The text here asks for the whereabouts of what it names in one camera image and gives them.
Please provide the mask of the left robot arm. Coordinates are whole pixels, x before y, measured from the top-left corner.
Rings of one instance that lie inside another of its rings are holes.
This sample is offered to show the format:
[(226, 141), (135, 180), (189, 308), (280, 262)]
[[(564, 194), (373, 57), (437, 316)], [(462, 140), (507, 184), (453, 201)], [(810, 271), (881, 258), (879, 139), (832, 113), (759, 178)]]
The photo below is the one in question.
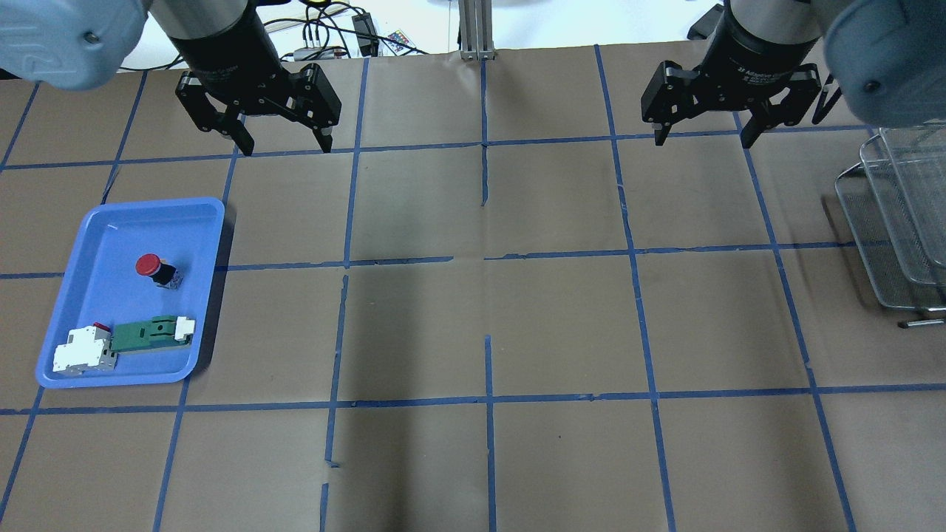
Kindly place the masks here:
[(3, 70), (64, 90), (114, 77), (154, 19), (187, 65), (175, 95), (195, 126), (250, 156), (241, 117), (283, 117), (333, 147), (342, 104), (320, 65), (283, 67), (254, 1), (4, 1)]

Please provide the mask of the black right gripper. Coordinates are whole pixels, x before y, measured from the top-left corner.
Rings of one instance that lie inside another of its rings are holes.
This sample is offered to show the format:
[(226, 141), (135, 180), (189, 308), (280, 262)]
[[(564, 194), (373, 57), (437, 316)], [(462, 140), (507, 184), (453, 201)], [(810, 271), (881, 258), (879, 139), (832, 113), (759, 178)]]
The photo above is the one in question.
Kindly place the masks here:
[(643, 91), (642, 120), (653, 124), (656, 147), (673, 125), (704, 112), (750, 111), (740, 132), (743, 149), (771, 128), (797, 124), (822, 91), (817, 65), (804, 61), (814, 43), (775, 43), (724, 11), (699, 64), (685, 69), (662, 61)]

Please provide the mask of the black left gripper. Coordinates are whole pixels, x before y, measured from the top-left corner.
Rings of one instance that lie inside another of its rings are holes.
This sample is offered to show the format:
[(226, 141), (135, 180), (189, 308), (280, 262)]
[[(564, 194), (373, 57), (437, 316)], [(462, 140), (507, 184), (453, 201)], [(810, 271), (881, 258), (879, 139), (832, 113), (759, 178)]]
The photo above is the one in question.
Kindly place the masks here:
[(286, 70), (257, 15), (241, 15), (213, 36), (171, 41), (189, 67), (175, 95), (200, 130), (220, 132), (251, 156), (256, 142), (240, 115), (279, 115), (313, 130), (322, 154), (330, 154), (340, 98), (320, 65)]

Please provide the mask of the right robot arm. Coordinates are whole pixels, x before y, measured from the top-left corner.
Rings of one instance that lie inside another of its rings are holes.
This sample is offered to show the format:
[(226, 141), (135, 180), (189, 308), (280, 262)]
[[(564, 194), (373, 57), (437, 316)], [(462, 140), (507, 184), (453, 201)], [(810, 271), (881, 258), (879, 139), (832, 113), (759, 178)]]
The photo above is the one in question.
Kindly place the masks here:
[(855, 118), (902, 128), (944, 118), (942, 1), (724, 1), (701, 63), (656, 67), (641, 98), (656, 145), (704, 112), (747, 111), (745, 149), (763, 132), (798, 124), (824, 94), (814, 45)]

